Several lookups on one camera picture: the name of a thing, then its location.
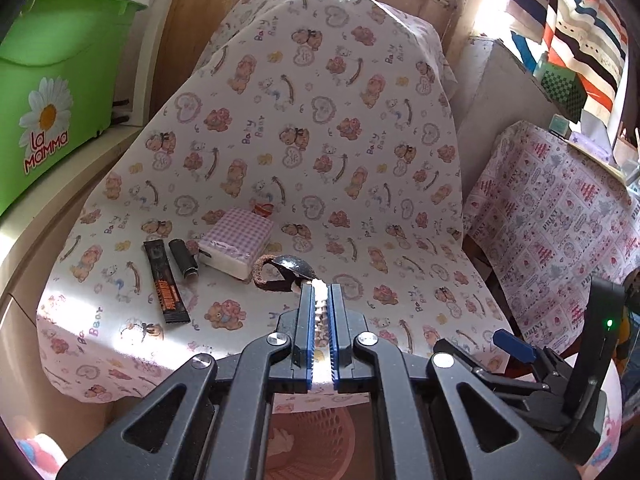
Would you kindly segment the green plastic storage box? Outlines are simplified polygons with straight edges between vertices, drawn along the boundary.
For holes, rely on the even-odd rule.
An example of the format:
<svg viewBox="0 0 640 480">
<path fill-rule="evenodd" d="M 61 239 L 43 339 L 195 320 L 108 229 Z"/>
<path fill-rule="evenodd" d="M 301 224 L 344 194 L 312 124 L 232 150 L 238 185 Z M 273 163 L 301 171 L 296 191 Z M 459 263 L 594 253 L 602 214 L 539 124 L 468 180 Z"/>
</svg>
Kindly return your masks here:
<svg viewBox="0 0 640 480">
<path fill-rule="evenodd" d="M 122 49 L 149 0 L 27 0 L 1 43 L 1 207 L 111 123 Z"/>
</svg>

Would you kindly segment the green checkered box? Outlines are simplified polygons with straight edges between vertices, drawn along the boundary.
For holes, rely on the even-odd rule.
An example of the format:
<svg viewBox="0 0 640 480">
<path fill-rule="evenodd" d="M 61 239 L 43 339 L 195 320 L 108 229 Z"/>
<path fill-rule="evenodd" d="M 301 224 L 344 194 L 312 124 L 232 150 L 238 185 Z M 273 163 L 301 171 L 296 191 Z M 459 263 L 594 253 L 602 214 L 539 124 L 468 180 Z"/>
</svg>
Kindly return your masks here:
<svg viewBox="0 0 640 480">
<path fill-rule="evenodd" d="M 551 63 L 548 53 L 544 52 L 536 64 L 533 75 L 562 115 L 575 124 L 580 122 L 588 94 L 578 73 Z"/>
</svg>

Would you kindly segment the bear print chair cover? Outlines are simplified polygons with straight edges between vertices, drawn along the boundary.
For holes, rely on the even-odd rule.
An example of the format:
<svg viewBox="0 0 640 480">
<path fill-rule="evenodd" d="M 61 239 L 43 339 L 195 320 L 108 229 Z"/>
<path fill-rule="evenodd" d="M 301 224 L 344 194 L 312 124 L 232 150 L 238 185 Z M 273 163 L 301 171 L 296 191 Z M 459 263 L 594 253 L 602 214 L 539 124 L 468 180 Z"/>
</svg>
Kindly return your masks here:
<svg viewBox="0 0 640 480">
<path fill-rule="evenodd" d="M 415 356 L 448 339 L 493 372 L 506 319 L 462 249 L 456 80 L 435 29 L 374 0 L 241 0 L 82 207 L 37 309 L 43 373 L 81 402 L 144 396 L 194 354 L 239 353 L 296 307 L 201 266 L 168 324 L 143 243 L 198 241 L 273 203 L 267 252 L 340 284 Z"/>
</svg>

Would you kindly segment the print pattern cloth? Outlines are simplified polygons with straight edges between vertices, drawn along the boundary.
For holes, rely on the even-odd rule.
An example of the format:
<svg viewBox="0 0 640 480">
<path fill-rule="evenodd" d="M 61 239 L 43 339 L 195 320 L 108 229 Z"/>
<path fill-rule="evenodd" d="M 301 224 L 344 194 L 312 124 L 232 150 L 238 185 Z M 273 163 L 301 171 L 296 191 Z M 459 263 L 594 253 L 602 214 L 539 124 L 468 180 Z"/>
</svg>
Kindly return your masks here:
<svg viewBox="0 0 640 480">
<path fill-rule="evenodd" d="M 521 120 L 497 136 L 463 209 L 530 344 L 564 352 L 580 335 L 594 276 L 639 265 L 639 201 L 601 166 Z"/>
</svg>

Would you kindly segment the pink mesh waste basket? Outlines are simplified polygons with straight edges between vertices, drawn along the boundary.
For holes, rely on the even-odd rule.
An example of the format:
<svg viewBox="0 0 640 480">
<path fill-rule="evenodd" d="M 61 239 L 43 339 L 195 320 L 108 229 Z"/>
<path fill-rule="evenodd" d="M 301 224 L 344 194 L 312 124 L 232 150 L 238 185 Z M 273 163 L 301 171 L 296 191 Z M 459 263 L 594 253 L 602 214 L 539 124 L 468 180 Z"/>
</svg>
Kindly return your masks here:
<svg viewBox="0 0 640 480">
<path fill-rule="evenodd" d="M 266 479 L 373 479 L 372 415 L 367 404 L 270 419 Z"/>
</svg>

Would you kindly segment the pink floral clothing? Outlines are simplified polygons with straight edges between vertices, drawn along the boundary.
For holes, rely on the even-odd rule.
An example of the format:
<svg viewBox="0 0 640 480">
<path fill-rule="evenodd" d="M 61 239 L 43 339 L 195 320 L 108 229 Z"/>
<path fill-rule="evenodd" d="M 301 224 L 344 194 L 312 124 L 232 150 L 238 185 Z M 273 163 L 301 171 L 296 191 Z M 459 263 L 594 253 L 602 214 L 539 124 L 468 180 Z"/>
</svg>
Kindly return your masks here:
<svg viewBox="0 0 640 480">
<path fill-rule="evenodd" d="M 41 479 L 55 480 L 67 462 L 62 448 L 47 434 L 35 434 L 31 438 L 14 438 L 14 441 Z"/>
</svg>

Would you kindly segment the pink gingham tissue pack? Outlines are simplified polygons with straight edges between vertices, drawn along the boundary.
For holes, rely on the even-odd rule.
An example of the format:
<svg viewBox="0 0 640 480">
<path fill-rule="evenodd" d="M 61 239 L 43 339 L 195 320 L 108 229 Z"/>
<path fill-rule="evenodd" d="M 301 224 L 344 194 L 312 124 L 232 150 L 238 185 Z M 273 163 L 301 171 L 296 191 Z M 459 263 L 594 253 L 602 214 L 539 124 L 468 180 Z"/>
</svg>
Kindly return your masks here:
<svg viewBox="0 0 640 480">
<path fill-rule="evenodd" d="M 198 241 L 198 263 L 246 281 L 268 244 L 273 227 L 268 218 L 231 208 Z"/>
</svg>

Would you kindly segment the black coffee sachet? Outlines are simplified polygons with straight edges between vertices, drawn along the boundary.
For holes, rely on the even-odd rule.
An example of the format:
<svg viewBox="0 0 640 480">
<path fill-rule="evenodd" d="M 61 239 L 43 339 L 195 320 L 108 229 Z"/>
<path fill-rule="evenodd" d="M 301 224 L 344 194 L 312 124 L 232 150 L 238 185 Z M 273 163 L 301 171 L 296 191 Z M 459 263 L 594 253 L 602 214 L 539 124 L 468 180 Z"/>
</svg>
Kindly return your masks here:
<svg viewBox="0 0 640 480">
<path fill-rule="evenodd" d="M 148 240 L 143 243 L 143 249 L 149 261 L 156 296 L 165 322 L 168 324 L 190 323 L 189 313 L 186 312 L 186 306 L 172 275 L 165 243 L 162 240 Z"/>
</svg>

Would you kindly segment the striped curtain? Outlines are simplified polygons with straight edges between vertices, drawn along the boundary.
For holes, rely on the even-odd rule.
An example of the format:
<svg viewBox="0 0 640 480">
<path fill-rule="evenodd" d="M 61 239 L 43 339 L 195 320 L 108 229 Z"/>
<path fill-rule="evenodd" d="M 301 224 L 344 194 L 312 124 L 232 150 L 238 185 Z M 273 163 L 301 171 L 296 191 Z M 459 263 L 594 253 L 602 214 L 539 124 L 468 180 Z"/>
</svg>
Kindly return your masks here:
<svg viewBox="0 0 640 480">
<path fill-rule="evenodd" d="M 626 24 L 611 0 L 500 0 L 518 54 L 537 64 L 535 44 L 548 61 L 578 75 L 586 111 L 610 122 L 628 54 Z"/>
</svg>

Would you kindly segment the small red candy wrapper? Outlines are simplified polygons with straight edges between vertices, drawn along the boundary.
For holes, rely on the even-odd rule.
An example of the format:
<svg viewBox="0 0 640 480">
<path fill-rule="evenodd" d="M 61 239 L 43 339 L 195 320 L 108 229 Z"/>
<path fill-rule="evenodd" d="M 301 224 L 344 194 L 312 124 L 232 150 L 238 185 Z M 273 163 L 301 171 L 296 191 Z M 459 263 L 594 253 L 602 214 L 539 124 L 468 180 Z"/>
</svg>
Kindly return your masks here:
<svg viewBox="0 0 640 480">
<path fill-rule="evenodd" d="M 250 209 L 253 214 L 258 214 L 258 216 L 269 218 L 274 211 L 273 203 L 267 202 L 266 200 L 256 200 L 256 198 L 252 198 L 250 200 Z"/>
</svg>

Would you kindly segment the black lighter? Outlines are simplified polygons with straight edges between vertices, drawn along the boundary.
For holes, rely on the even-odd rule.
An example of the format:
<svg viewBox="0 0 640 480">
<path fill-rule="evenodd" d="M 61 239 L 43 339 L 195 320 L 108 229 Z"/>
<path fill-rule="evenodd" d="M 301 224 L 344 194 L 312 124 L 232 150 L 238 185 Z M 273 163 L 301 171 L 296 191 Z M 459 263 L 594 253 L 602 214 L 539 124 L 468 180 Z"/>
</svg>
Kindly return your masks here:
<svg viewBox="0 0 640 480">
<path fill-rule="evenodd" d="M 175 238 L 168 244 L 171 255 L 184 278 L 193 278 L 198 275 L 198 263 L 184 240 Z"/>
</svg>

